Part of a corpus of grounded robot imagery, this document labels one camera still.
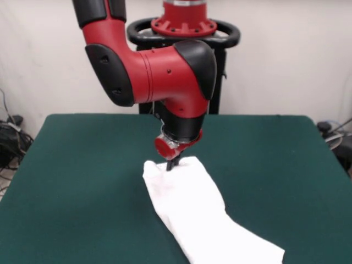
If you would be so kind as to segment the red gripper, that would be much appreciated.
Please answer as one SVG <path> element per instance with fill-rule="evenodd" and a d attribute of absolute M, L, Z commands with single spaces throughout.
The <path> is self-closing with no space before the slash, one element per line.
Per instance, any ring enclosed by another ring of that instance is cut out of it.
<path fill-rule="evenodd" d="M 169 172 L 174 166 L 177 166 L 180 161 L 181 153 L 195 145 L 202 139 L 203 130 L 200 130 L 198 137 L 191 142 L 177 142 L 168 138 L 163 132 L 155 138 L 154 144 L 157 152 L 165 159 L 168 160 L 166 171 Z"/>

